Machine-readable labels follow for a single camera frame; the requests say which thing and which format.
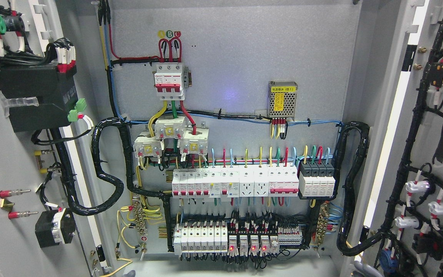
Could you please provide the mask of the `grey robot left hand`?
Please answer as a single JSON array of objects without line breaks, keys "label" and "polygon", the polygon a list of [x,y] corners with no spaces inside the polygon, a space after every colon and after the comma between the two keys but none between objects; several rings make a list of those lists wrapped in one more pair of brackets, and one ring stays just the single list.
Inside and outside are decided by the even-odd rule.
[{"label": "grey robot left hand", "polygon": [[135,277],[136,271],[135,270],[129,270],[128,272],[125,272],[122,277]]}]

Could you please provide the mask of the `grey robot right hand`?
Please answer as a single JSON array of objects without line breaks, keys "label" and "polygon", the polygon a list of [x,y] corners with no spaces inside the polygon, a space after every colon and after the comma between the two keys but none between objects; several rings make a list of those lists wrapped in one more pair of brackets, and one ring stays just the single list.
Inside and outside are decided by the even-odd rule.
[{"label": "grey robot right hand", "polygon": [[364,264],[355,260],[353,263],[355,270],[352,272],[353,277],[383,277],[384,275],[376,270],[373,266]]}]

